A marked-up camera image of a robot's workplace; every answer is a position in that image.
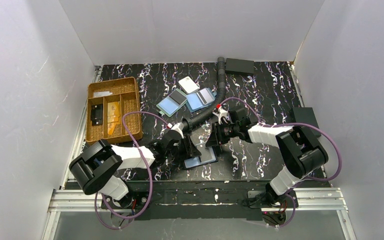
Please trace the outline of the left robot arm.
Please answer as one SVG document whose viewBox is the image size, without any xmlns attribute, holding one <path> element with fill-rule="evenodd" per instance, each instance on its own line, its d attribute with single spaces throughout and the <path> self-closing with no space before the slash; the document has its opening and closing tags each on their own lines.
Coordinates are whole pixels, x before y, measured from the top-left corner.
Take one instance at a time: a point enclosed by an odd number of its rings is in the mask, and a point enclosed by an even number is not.
<svg viewBox="0 0 384 240">
<path fill-rule="evenodd" d="M 121 147 L 101 139 L 69 164 L 69 170 L 85 195 L 104 194 L 119 201 L 129 194 L 126 183 L 114 174 L 122 169 L 146 169 L 173 157 L 184 169 L 217 161 L 212 147 L 194 144 L 189 135 L 170 129 L 146 146 Z"/>
</svg>

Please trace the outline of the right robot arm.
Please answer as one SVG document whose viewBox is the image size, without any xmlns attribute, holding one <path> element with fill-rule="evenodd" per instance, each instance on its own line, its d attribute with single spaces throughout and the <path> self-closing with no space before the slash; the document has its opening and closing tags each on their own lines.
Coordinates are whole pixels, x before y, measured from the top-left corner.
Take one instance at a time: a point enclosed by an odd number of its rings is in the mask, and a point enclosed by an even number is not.
<svg viewBox="0 0 384 240">
<path fill-rule="evenodd" d="M 264 144 L 280 150 L 284 167 L 265 187 L 262 197 L 275 200 L 283 196 L 329 157 L 314 133 L 307 126 L 269 127 L 252 121 L 245 109 L 226 111 L 220 105 L 214 115 L 206 147 L 220 146 L 239 138 L 252 144 Z"/>
</svg>

